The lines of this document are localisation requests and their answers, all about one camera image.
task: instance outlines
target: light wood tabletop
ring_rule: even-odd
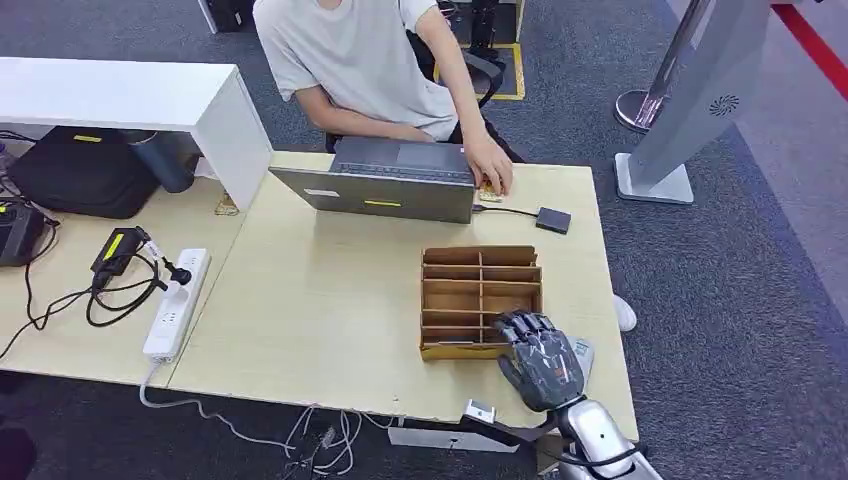
[[[331,160],[278,152],[273,164],[321,170]],[[533,245],[544,312],[596,348],[588,395],[638,439],[590,169],[516,165],[503,206],[569,212],[570,231],[497,212],[470,225],[316,212],[266,175],[168,388],[443,422],[457,421],[474,398],[504,423],[535,425],[543,417],[495,361],[423,362],[418,349],[422,249]]]
[[[129,220],[57,214],[62,221],[58,242],[32,267],[34,315],[44,313],[51,301],[91,285],[89,267],[113,228],[140,225],[172,261],[176,261],[183,248],[207,248],[211,252],[211,264],[195,310],[196,320],[245,217],[244,214],[215,215],[215,207],[223,194],[220,183],[199,178],[189,190],[180,194],[172,195],[160,189],[141,212]],[[114,279],[110,286],[129,285],[150,278],[150,275],[146,265],[134,260],[127,272]],[[23,267],[0,268],[0,292],[0,312],[3,312],[0,344],[5,347],[27,320]],[[109,303],[122,304],[139,292],[137,289],[103,297]],[[0,360],[0,369],[138,384],[149,368],[149,361],[141,349],[161,295],[155,292],[130,316],[106,328],[94,328],[86,322],[86,295],[69,309],[51,317],[44,331],[28,328]],[[95,321],[114,316],[96,305],[94,312]],[[163,367],[153,384],[165,385],[172,370],[171,365]]]

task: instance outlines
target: laptop keyboard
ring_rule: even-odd
[[[375,177],[407,178],[410,180],[429,180],[432,182],[474,184],[474,177],[471,173],[421,170],[417,168],[388,167],[383,165],[364,165],[361,163],[339,164],[338,173],[371,175]]]

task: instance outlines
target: cardboard organizer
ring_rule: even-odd
[[[421,263],[421,357],[497,358],[503,312],[542,312],[542,269],[531,246],[430,248]]]

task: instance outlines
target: white shelf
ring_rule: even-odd
[[[189,132],[240,209],[271,161],[238,67],[0,57],[0,122]]]

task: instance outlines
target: man's arm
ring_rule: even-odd
[[[330,102],[321,86],[298,90],[295,97],[306,112],[309,121],[321,130],[338,135],[383,137],[414,142],[432,142],[433,137],[410,125],[383,122],[351,110],[339,108]]]
[[[509,187],[512,185],[512,162],[486,131],[459,43],[439,8],[433,6],[424,12],[415,24],[415,31],[433,53],[441,78],[451,92],[459,115],[465,155],[477,184],[480,184],[482,176],[485,175],[492,182],[495,192],[509,193]]]

